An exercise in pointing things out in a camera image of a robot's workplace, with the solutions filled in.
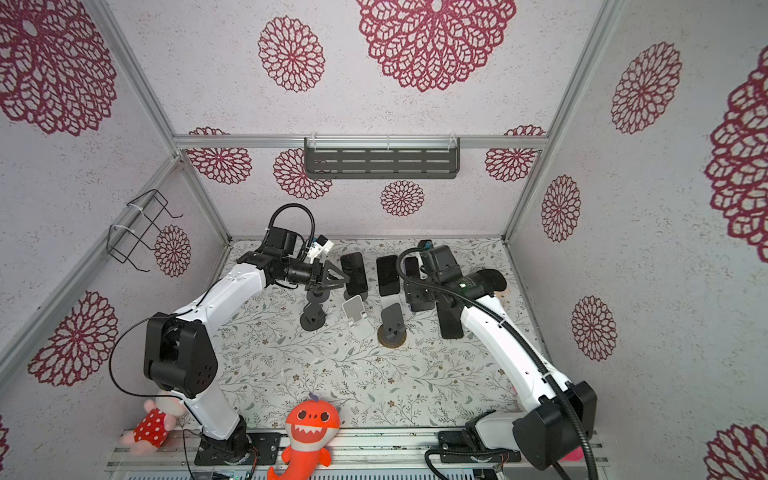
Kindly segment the black phone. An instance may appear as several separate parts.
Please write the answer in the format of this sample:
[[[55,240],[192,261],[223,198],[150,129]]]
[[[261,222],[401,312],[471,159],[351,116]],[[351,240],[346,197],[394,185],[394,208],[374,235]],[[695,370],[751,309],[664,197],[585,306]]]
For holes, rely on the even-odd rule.
[[[400,293],[397,259],[397,255],[381,256],[376,259],[378,290],[381,297],[398,295]]]
[[[341,268],[349,277],[345,284],[344,298],[351,299],[360,296],[363,301],[368,298],[368,283],[365,272],[363,255],[353,252],[340,257]]]
[[[461,323],[461,314],[463,306],[448,300],[439,300],[436,302],[440,335],[446,340],[456,340],[464,337],[464,330]]]

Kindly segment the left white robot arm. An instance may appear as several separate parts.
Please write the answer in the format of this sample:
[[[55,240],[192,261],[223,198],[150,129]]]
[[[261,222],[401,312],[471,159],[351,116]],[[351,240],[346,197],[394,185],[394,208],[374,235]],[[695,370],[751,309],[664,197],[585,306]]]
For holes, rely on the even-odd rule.
[[[330,261],[251,251],[198,299],[147,322],[144,376],[182,401],[211,445],[234,452],[243,450],[246,440],[244,418],[217,383],[212,337],[247,300],[280,282],[320,293],[343,288],[349,276]]]

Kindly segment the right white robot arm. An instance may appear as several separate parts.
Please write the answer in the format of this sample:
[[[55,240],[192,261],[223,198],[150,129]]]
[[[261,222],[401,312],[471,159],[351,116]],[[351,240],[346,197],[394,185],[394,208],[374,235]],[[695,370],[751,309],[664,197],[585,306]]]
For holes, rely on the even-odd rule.
[[[473,428],[479,437],[478,451],[457,451],[457,456],[503,456],[520,453],[538,470],[553,468],[561,478],[568,474],[559,461],[580,449],[586,477],[599,477],[590,445],[596,395],[585,382],[572,383],[528,342],[511,322],[496,294],[507,286],[503,275],[483,269],[443,285],[407,276],[403,281],[435,293],[439,299],[461,308],[460,321],[477,337],[502,367],[523,404],[525,415],[507,420],[486,415]]]

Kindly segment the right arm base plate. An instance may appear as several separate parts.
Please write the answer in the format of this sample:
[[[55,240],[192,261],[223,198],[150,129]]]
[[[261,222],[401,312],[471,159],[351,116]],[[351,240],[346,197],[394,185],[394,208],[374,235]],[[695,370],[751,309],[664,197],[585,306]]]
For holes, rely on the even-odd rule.
[[[437,433],[442,463],[519,463],[522,455],[517,450],[486,447],[479,437],[467,429],[441,430]]]

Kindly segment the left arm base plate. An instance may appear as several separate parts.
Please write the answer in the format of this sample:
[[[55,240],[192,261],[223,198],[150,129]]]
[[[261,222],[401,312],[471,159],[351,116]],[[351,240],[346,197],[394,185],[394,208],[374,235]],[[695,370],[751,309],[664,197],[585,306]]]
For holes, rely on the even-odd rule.
[[[232,439],[216,440],[202,435],[193,461],[195,466],[272,466],[280,453],[278,433],[235,433]]]

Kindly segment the white stand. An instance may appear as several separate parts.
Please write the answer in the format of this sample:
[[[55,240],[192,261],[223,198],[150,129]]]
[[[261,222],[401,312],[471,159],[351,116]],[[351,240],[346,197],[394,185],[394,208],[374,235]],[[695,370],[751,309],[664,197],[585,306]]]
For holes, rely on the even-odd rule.
[[[342,304],[348,329],[353,337],[364,341],[374,334],[373,325],[360,295],[355,295]]]

